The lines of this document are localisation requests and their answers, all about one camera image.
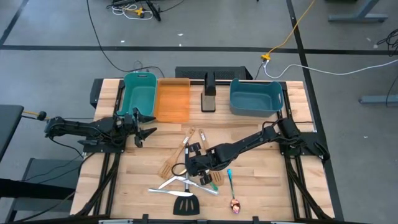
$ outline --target wooden spatula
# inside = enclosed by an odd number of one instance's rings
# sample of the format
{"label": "wooden spatula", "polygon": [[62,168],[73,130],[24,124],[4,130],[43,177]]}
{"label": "wooden spatula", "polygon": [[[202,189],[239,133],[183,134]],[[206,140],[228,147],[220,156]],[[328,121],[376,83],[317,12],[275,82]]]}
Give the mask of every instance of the wooden spatula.
{"label": "wooden spatula", "polygon": [[170,158],[168,158],[163,166],[159,169],[157,175],[165,180],[170,179],[172,173],[172,167],[174,166],[174,164],[177,163],[177,159],[178,156],[180,155],[182,149],[185,149],[185,144],[189,141],[189,139],[192,137],[192,134],[195,132],[195,128],[191,127],[189,128],[189,130],[187,131],[187,133],[185,133],[185,137],[183,139],[183,141],[180,143],[180,145],[178,146],[178,148],[175,150],[174,154],[172,156],[170,156]]}
{"label": "wooden spatula", "polygon": [[[203,144],[203,149],[206,150],[209,148],[209,143],[206,140],[205,133],[202,129],[199,129],[199,135],[201,143]],[[224,176],[220,171],[210,171],[209,174],[211,175],[211,179],[213,179],[213,183],[216,186],[221,186],[224,184]]]}

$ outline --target wooden tabletop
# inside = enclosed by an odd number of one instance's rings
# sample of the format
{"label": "wooden tabletop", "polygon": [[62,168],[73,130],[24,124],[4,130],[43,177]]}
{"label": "wooden tabletop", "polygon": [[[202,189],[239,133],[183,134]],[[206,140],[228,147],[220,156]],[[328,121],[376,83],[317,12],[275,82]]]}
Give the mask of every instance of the wooden tabletop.
{"label": "wooden tabletop", "polygon": [[[95,120],[112,115],[118,83],[118,79],[104,80],[95,111]],[[303,83],[287,82],[287,88],[294,120],[311,121]],[[143,214],[149,214],[150,219],[252,220],[253,216],[258,216],[260,220],[293,220],[284,157],[280,155],[276,143],[264,144],[245,152],[230,164],[235,196],[241,202],[239,215],[233,214],[229,207],[231,190],[226,169],[222,170],[225,182],[219,187],[219,196],[190,187],[190,191],[200,202],[199,215],[190,217],[173,215],[176,196],[147,191],[148,188],[156,189],[164,182],[164,179],[157,175],[157,171],[183,140],[185,131],[189,127],[195,127],[196,130],[203,129],[211,147],[224,142],[238,141],[261,130],[262,122],[277,119],[276,115],[257,118],[231,114],[229,86],[216,87],[216,112],[202,113],[200,109],[202,89],[201,85],[191,86],[189,122],[154,122],[145,125],[144,128],[157,127],[157,131],[144,141],[143,148],[136,148],[134,137],[129,137],[126,151],[121,156],[111,217],[141,218]],[[301,131],[313,131],[312,123],[297,126]],[[195,131],[189,140],[189,143],[195,142],[200,142],[198,131]],[[95,154],[84,163],[71,214],[78,212],[96,190],[103,157],[103,154]],[[179,161],[183,162],[183,153]],[[315,156],[302,156],[302,164],[308,191],[325,213],[334,217],[321,160]],[[165,189],[183,191],[184,186],[181,182],[175,181]],[[300,215],[303,217],[302,197],[297,188],[296,191]],[[101,213],[104,213],[107,192],[106,189]]]}

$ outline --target teal bin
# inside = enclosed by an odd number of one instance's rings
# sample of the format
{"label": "teal bin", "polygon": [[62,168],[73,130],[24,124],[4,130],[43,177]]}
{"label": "teal bin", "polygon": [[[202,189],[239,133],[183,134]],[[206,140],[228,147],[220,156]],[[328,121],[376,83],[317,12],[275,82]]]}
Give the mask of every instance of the teal bin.
{"label": "teal bin", "polygon": [[229,108],[232,114],[269,117],[282,109],[283,91],[278,82],[270,84],[241,83],[232,80],[229,89]]}
{"label": "teal bin", "polygon": [[152,116],[156,95],[156,76],[149,72],[133,72],[124,76],[124,99],[118,115],[132,114],[138,108],[142,115]]}

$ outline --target spoon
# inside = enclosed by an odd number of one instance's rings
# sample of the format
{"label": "spoon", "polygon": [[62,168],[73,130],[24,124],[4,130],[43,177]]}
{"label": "spoon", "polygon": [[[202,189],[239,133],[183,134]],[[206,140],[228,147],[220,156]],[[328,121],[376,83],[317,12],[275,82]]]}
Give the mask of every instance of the spoon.
{"label": "spoon", "polygon": [[231,200],[231,209],[232,212],[235,214],[238,214],[241,211],[241,204],[239,203],[238,200],[235,199],[235,193],[234,193],[234,187],[232,186],[232,170],[228,169],[228,178],[229,178],[229,183],[231,184],[231,191],[232,191],[232,200]]}

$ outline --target orange plastic tray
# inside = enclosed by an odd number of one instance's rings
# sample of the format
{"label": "orange plastic tray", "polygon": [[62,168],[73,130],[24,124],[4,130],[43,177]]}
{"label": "orange plastic tray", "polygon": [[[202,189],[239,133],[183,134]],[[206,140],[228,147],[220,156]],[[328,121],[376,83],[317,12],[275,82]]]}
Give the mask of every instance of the orange plastic tray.
{"label": "orange plastic tray", "polygon": [[160,122],[189,120],[189,78],[162,78],[157,81],[155,117]]}

